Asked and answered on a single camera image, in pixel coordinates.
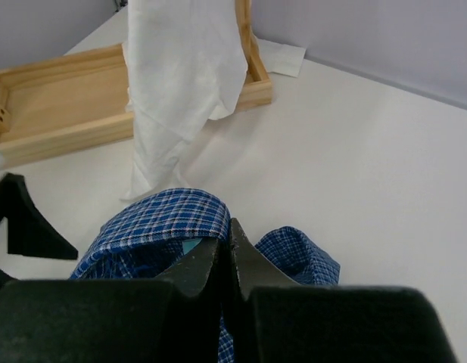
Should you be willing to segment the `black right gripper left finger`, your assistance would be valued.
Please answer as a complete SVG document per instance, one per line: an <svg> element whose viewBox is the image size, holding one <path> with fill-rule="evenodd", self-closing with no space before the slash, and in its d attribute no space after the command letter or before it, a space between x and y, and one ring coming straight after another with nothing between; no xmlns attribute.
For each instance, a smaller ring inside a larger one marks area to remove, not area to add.
<svg viewBox="0 0 467 363"><path fill-rule="evenodd" d="M219 241L152 279L14 281L0 289L0 362L215 362Z"/></svg>

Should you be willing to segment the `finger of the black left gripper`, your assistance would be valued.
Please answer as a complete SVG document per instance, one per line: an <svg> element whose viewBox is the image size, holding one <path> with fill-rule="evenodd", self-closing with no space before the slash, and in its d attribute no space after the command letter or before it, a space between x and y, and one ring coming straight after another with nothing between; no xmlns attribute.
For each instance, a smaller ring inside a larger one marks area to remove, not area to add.
<svg viewBox="0 0 467 363"><path fill-rule="evenodd" d="M22 175L7 173L0 180L0 221L8 221L9 254L76 260L78 250L36 208Z"/></svg>

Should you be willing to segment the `blue checked shirt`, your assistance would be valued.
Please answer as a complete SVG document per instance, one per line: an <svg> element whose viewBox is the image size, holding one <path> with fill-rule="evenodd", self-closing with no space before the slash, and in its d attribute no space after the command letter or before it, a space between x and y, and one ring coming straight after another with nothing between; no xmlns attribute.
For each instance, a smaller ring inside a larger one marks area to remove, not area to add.
<svg viewBox="0 0 467 363"><path fill-rule="evenodd" d="M230 213L218 197L194 188L172 188L134 202L100 229L72 272L73 279L154 278L204 238L226 241ZM255 244L291 280L336 285L341 267L291 226L269 231Z"/></svg>

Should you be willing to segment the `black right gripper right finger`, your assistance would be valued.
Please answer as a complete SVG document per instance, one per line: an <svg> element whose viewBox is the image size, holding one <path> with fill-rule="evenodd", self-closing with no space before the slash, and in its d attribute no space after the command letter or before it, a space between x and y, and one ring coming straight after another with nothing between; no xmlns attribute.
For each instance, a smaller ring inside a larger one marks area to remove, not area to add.
<svg viewBox="0 0 467 363"><path fill-rule="evenodd" d="M226 248L225 326L238 362L454 362L432 304L405 287L308 287L248 240L238 220Z"/></svg>

